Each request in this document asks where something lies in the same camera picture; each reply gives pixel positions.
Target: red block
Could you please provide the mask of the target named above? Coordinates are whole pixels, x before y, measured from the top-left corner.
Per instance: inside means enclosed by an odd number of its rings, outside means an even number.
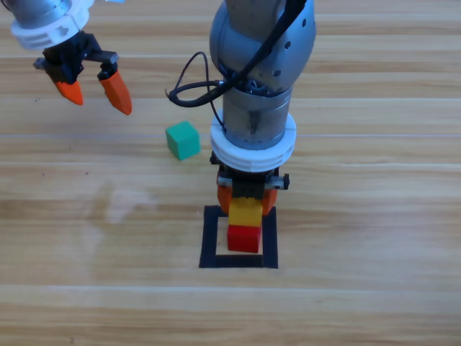
[[[228,227],[228,249],[229,251],[259,252],[259,241],[261,240],[261,227],[234,226]]]

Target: wooden table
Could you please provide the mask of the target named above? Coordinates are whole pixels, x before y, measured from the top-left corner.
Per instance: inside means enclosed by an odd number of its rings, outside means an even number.
[[[97,64],[83,107],[61,99],[1,12],[0,345],[461,345],[460,2],[317,1],[280,269],[203,270],[212,113],[164,89],[207,51],[219,3],[94,6],[130,117]],[[196,62],[185,81],[203,78]],[[164,131],[185,119],[203,151],[180,163]]]

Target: metal cylinder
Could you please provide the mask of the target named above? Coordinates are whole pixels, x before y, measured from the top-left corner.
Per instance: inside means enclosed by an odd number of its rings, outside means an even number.
[[[276,97],[261,97],[232,89],[224,94],[225,137],[239,148],[264,150],[285,134],[292,88]]]
[[[44,27],[60,19],[72,0],[4,0],[19,25],[25,29]]]

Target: green cube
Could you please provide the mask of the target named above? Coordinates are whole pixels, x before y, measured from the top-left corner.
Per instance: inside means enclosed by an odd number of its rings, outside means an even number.
[[[183,121],[165,132],[168,147],[178,160],[188,159],[200,152],[200,135],[190,122]]]

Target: white ring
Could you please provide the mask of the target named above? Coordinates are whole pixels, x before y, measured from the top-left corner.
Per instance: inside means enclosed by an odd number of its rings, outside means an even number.
[[[223,110],[218,113],[223,118]],[[216,118],[211,124],[211,147],[217,158],[225,165],[243,172],[267,172],[282,166],[295,150],[296,124],[289,114],[285,135],[275,146],[264,150],[242,149],[232,144],[225,136]]]
[[[25,49],[43,50],[54,47],[73,37],[89,20],[88,9],[94,0],[74,0],[69,11],[55,22],[37,29],[25,29],[17,20],[12,24],[12,34]]]

